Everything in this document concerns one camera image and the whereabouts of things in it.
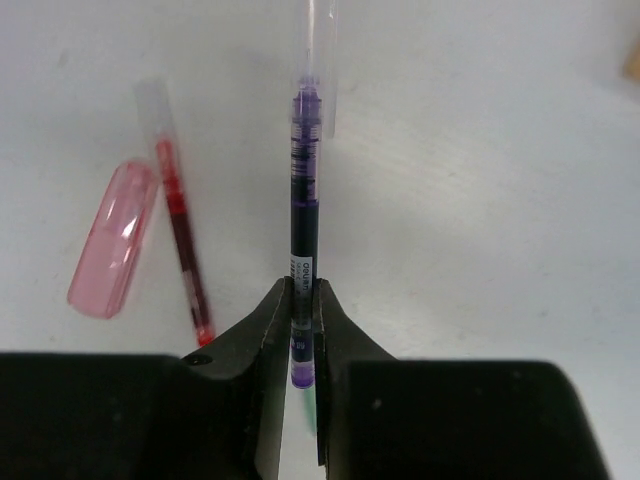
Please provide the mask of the purple pen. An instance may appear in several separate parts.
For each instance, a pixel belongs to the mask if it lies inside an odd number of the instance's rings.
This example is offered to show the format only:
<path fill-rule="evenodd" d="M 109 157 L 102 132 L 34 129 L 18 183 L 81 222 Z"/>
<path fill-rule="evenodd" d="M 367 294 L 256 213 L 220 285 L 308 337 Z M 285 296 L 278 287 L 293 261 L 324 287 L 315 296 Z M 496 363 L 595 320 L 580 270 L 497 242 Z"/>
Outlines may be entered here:
<path fill-rule="evenodd" d="M 295 387 L 307 389 L 315 381 L 312 305 L 318 257 L 318 167 L 322 140 L 335 135 L 338 3 L 298 1 L 295 27 L 290 110 L 291 380 Z"/>

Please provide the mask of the red pen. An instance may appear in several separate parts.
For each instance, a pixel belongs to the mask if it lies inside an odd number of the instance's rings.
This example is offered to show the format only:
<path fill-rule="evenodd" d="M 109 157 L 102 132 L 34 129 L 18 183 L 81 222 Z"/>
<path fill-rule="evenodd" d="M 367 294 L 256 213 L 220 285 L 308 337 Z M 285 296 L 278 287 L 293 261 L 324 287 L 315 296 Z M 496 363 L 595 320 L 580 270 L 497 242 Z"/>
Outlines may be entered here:
<path fill-rule="evenodd" d="M 198 344 L 205 346 L 214 339 L 214 330 L 199 268 L 169 96 L 162 80 L 148 79 L 134 86 L 134 97 L 150 156 L 159 167 L 195 335 Z"/>

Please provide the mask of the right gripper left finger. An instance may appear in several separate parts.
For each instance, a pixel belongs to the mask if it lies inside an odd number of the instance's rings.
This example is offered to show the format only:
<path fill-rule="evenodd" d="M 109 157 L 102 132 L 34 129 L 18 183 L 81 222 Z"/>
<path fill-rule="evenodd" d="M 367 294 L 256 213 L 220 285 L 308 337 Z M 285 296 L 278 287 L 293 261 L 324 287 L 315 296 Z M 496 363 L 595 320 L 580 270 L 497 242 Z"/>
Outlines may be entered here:
<path fill-rule="evenodd" d="M 291 290 L 183 358 L 3 354 L 2 477 L 276 478 Z"/>

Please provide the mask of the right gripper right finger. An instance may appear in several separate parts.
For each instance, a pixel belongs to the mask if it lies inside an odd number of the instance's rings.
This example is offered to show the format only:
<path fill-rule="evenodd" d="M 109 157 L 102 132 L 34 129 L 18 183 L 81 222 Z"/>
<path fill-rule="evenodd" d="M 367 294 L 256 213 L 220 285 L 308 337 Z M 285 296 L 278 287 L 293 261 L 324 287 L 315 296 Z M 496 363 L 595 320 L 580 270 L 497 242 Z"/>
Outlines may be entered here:
<path fill-rule="evenodd" d="M 313 299 L 318 462 L 330 479 L 606 479 L 580 398 L 537 360 L 402 360 Z"/>

